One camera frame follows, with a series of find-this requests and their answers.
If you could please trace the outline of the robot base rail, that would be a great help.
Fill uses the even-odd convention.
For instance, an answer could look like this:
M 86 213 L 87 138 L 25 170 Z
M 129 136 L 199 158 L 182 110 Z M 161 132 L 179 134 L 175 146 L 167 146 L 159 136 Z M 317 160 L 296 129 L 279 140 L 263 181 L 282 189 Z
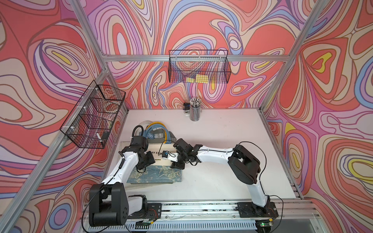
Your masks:
M 83 233 L 326 233 L 315 205 L 306 200 L 274 199 L 270 215 L 249 215 L 247 200 L 156 201 L 145 217 L 129 217 L 124 225 L 91 227 Z

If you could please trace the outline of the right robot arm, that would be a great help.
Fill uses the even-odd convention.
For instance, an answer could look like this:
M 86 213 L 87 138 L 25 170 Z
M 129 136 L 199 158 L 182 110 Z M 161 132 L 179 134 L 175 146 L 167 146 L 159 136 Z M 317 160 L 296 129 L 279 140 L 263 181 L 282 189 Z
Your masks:
M 185 140 L 179 139 L 174 144 L 175 152 L 160 151 L 163 159 L 172 162 L 172 169 L 184 170 L 186 164 L 196 166 L 200 163 L 216 163 L 228 165 L 235 177 L 245 184 L 251 195 L 251 201 L 238 203 L 236 210 L 241 217 L 279 217 L 275 203 L 267 195 L 261 184 L 263 172 L 260 161 L 240 143 L 233 148 L 217 149 L 201 144 L 191 146 Z

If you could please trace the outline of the olive green canvas bag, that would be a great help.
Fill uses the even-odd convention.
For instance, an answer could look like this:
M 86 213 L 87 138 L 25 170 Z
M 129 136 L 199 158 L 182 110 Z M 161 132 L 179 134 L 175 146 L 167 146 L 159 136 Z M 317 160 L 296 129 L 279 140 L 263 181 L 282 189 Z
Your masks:
M 155 139 L 159 142 L 163 142 L 164 144 L 173 144 L 177 139 L 176 136 L 172 132 L 161 132 L 155 135 Z

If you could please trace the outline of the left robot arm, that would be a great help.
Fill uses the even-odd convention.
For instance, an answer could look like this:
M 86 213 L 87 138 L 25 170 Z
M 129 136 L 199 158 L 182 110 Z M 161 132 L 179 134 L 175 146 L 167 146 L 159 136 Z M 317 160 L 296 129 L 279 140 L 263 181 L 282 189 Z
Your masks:
M 146 217 L 149 208 L 146 196 L 128 196 L 125 185 L 133 171 L 145 171 L 155 163 L 154 156 L 148 150 L 148 141 L 143 126 L 137 125 L 132 132 L 130 145 L 124 147 L 120 161 L 100 183 L 94 184 L 89 191 L 89 202 L 83 214 L 88 211 L 90 227 L 122 226 L 127 219 Z

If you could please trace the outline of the cream blue-handled tote bag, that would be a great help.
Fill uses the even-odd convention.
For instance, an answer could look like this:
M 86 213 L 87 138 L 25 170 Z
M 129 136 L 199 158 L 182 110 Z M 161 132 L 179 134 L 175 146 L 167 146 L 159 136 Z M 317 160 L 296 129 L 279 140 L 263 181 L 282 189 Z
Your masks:
M 163 150 L 169 150 L 170 152 L 176 152 L 173 148 L 173 144 L 164 144 L 161 147 L 162 142 L 155 139 L 155 135 L 161 132 L 170 132 L 167 127 L 159 121 L 153 121 L 152 124 L 144 132 L 141 127 L 141 135 L 146 137 L 149 143 L 148 150 L 152 152 L 155 163 L 148 166 L 145 172 L 137 172 L 133 169 L 128 183 L 132 185 L 161 185 L 161 184 L 172 184 L 179 183 L 182 181 L 182 172 L 177 169 L 171 169 L 172 164 L 169 160 L 164 160 L 161 157 Z

